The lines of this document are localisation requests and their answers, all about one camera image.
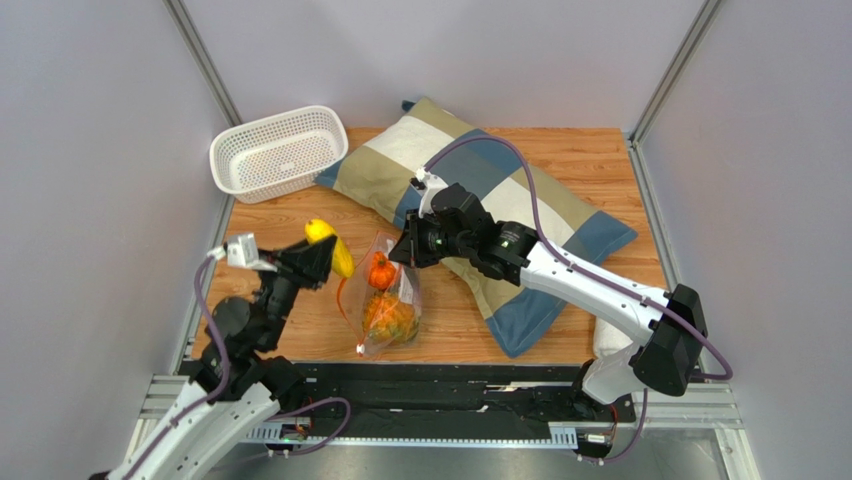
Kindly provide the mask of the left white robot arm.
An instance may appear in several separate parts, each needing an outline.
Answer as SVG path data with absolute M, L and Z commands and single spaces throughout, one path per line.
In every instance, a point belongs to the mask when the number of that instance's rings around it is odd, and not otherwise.
M 338 243 L 330 235 L 265 250 L 247 233 L 209 250 L 193 286 L 211 342 L 142 445 L 96 478 L 201 479 L 256 425 L 286 409 L 305 411 L 304 375 L 286 358 L 264 355 L 277 348 L 298 294 L 328 281 Z M 231 296 L 208 306 L 202 280 L 220 260 L 257 273 L 251 299 Z

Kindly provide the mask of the clear orange zip bag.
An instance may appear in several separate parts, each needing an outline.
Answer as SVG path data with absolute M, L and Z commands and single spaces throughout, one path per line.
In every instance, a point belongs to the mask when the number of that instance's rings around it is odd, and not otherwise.
M 356 264 L 353 275 L 341 281 L 338 309 L 356 338 L 361 358 L 411 343 L 419 333 L 422 298 L 418 272 L 389 259 L 396 239 L 378 232 Z

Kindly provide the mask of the fake pineapple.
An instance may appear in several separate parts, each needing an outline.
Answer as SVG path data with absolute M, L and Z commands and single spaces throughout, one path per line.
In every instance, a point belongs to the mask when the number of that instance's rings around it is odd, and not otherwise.
M 420 314 L 414 305 L 403 302 L 395 293 L 372 295 L 364 307 L 362 327 L 373 343 L 401 345 L 419 333 Z

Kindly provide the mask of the yellow fake corn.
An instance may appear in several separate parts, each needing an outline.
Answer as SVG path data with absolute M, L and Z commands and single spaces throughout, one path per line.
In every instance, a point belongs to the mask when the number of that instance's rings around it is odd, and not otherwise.
M 336 229 L 325 220 L 315 218 L 309 220 L 304 226 L 305 238 L 310 244 L 318 243 L 329 237 L 335 237 L 336 243 L 332 254 L 332 270 L 343 279 L 349 279 L 355 272 L 355 263 Z

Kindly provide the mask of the orange fake pumpkin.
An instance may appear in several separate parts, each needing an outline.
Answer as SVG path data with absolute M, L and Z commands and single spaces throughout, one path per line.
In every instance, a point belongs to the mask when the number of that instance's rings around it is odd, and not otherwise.
M 384 252 L 376 251 L 367 271 L 368 285 L 376 290 L 386 291 L 394 285 L 396 278 L 397 267 Z

